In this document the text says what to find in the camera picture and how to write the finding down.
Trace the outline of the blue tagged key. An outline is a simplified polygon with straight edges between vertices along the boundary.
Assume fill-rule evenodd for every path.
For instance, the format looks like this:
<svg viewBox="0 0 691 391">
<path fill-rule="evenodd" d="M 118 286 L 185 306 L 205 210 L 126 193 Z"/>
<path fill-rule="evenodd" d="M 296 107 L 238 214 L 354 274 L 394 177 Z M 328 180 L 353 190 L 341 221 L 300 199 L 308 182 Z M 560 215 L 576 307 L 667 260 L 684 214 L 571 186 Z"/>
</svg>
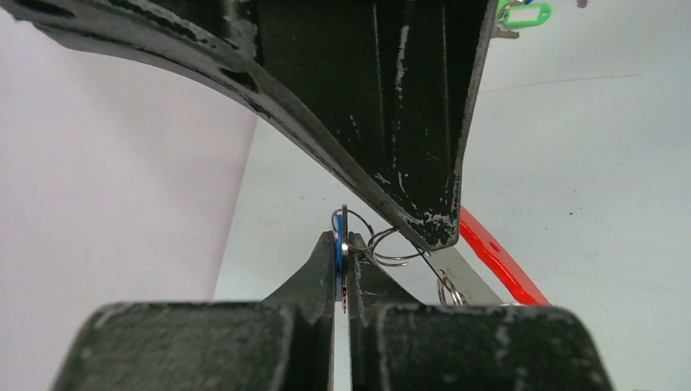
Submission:
<svg viewBox="0 0 691 391">
<path fill-rule="evenodd" d="M 349 229 L 348 229 L 348 207 L 343 204 L 340 209 L 334 211 L 332 216 L 332 228 L 335 239 L 336 252 L 336 281 L 340 286 L 336 299 L 341 303 L 343 313 L 348 309 L 347 305 L 347 258 L 349 255 Z"/>
</svg>

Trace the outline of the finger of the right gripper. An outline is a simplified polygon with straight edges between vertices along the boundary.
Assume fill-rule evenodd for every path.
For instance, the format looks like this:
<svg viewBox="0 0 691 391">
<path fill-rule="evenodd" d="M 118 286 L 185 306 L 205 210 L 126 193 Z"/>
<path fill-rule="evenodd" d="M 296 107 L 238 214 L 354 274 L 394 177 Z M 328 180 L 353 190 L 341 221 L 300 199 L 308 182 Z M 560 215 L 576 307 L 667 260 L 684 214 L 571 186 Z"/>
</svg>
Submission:
<svg viewBox="0 0 691 391">
<path fill-rule="evenodd" d="M 175 72 L 272 124 L 414 245 L 460 236 L 494 1 L 4 1 L 70 49 Z"/>
</svg>

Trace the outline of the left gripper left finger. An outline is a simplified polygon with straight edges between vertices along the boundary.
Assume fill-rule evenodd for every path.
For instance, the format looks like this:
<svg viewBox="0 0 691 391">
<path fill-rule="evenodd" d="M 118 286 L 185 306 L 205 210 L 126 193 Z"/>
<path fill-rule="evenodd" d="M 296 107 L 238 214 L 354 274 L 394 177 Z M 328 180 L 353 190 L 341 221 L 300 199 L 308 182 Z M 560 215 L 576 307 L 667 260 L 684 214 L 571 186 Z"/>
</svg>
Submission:
<svg viewBox="0 0 691 391">
<path fill-rule="evenodd" d="M 54 390 L 330 390 L 335 239 L 260 301 L 116 302 L 83 324 Z"/>
</svg>

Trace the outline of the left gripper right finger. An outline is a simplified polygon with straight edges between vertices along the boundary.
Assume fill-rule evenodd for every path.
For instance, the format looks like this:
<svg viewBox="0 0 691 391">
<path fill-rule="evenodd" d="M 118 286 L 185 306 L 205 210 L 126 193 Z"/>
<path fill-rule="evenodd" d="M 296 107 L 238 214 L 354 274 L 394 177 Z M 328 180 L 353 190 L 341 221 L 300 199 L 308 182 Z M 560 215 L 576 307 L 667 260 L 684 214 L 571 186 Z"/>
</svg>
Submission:
<svg viewBox="0 0 691 391">
<path fill-rule="evenodd" d="M 454 248 L 426 261 L 459 303 L 426 305 L 350 234 L 354 390 L 611 390 L 596 345 L 559 307 L 503 302 Z"/>
</svg>

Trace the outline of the red keyring with rings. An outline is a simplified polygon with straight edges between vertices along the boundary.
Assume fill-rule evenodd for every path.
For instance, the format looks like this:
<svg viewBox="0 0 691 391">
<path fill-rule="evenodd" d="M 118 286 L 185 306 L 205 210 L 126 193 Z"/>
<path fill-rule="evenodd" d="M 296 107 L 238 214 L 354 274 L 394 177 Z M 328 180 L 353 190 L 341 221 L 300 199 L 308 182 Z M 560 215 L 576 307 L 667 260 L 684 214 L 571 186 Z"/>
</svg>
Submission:
<svg viewBox="0 0 691 391">
<path fill-rule="evenodd" d="M 376 251 L 389 236 L 398 233 L 391 227 L 375 232 L 372 226 L 354 210 L 348 208 L 347 217 L 356 217 L 365 225 L 369 239 L 356 244 L 349 239 L 349 256 L 364 255 L 374 265 L 384 268 L 408 266 L 411 260 L 421 259 L 433 271 L 438 300 L 441 305 L 548 305 L 547 297 L 533 280 L 504 249 L 498 240 L 465 208 L 460 210 L 460 237 L 473 250 L 475 256 L 502 283 L 514 301 L 504 301 L 485 282 L 463 255 L 453 247 L 426 252 L 415 246 L 415 252 L 406 256 L 386 256 Z"/>
</svg>

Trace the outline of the bunch of tagged keys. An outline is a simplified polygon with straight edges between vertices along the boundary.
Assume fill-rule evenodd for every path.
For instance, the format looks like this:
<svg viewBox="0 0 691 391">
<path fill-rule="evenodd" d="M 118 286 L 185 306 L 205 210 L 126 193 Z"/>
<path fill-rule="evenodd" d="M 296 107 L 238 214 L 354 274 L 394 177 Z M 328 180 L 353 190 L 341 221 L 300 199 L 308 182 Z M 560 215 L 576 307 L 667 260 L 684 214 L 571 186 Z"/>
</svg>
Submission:
<svg viewBox="0 0 691 391">
<path fill-rule="evenodd" d="M 524 0 L 500 0 L 495 12 L 495 24 L 491 38 L 515 40 L 519 30 L 540 26 L 552 15 L 552 8 L 545 2 Z"/>
</svg>

